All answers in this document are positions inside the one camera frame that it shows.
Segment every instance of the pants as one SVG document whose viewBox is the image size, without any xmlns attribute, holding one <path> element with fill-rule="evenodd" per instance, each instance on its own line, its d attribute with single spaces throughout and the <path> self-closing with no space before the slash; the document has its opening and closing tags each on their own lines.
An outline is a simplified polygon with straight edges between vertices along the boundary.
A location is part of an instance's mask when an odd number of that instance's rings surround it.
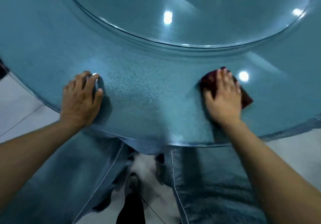
<svg viewBox="0 0 321 224">
<path fill-rule="evenodd" d="M 129 194 L 120 211 L 116 224 L 145 224 L 144 207 L 138 194 Z"/>
</svg>

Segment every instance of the shoe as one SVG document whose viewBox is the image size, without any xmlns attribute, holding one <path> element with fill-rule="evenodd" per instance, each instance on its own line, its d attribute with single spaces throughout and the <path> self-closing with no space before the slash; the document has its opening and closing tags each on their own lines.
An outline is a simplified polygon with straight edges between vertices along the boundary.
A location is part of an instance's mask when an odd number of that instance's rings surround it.
<svg viewBox="0 0 321 224">
<path fill-rule="evenodd" d="M 125 185 L 125 197 L 129 194 L 138 194 L 140 196 L 140 180 L 134 172 L 129 175 Z"/>
</svg>

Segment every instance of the white tile floor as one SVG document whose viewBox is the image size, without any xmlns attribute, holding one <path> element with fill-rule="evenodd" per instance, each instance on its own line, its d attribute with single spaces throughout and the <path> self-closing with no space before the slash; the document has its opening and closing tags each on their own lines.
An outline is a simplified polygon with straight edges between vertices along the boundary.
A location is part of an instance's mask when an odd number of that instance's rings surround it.
<svg viewBox="0 0 321 224">
<path fill-rule="evenodd" d="M 10 76 L 0 81 L 0 143 L 58 120 L 59 114 L 46 107 Z M 297 172 L 321 189 L 321 129 L 267 143 Z M 179 212 L 171 188 L 155 178 L 153 156 L 136 157 L 132 170 L 143 180 L 146 223 L 178 224 Z M 110 206 L 84 216 L 79 224 L 116 223 L 125 201 L 123 188 L 112 194 Z"/>
</svg>

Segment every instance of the hand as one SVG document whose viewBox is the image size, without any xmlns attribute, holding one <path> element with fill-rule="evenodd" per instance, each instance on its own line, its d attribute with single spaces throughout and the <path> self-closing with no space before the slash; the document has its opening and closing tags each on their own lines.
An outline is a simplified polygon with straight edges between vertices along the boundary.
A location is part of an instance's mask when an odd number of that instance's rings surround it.
<svg viewBox="0 0 321 224">
<path fill-rule="evenodd" d="M 92 90 L 99 74 L 89 77 L 89 71 L 76 75 L 63 89 L 63 98 L 59 121 L 66 122 L 82 129 L 94 121 L 97 116 L 103 98 L 102 89 L 98 89 L 95 100 L 92 98 Z"/>
<path fill-rule="evenodd" d="M 209 90 L 204 90 L 206 108 L 211 118 L 221 126 L 240 121 L 241 89 L 239 82 L 233 81 L 232 73 L 227 69 L 218 69 L 216 76 L 216 95 L 212 97 Z"/>
</svg>

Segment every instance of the glass table top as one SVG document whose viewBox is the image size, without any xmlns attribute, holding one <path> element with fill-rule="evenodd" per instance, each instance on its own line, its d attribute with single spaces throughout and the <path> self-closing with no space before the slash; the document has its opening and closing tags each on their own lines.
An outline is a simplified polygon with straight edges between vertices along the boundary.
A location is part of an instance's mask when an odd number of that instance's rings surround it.
<svg viewBox="0 0 321 224">
<path fill-rule="evenodd" d="M 215 133 L 196 85 L 222 66 L 254 99 L 242 119 L 258 136 L 287 130 L 321 112 L 321 7 L 319 0 L 310 0 L 306 7 L 293 8 L 296 21 L 273 37 L 198 49 L 127 34 L 74 0 L 0 0 L 5 17 L 0 19 L 0 56 L 23 84 L 56 110 L 63 86 L 75 74 L 99 73 L 104 101 L 109 99 L 112 108 L 96 126 L 113 135 L 213 145 Z"/>
<path fill-rule="evenodd" d="M 275 35 L 309 0 L 76 0 L 101 21 L 143 39 L 186 47 L 232 47 Z"/>
</svg>

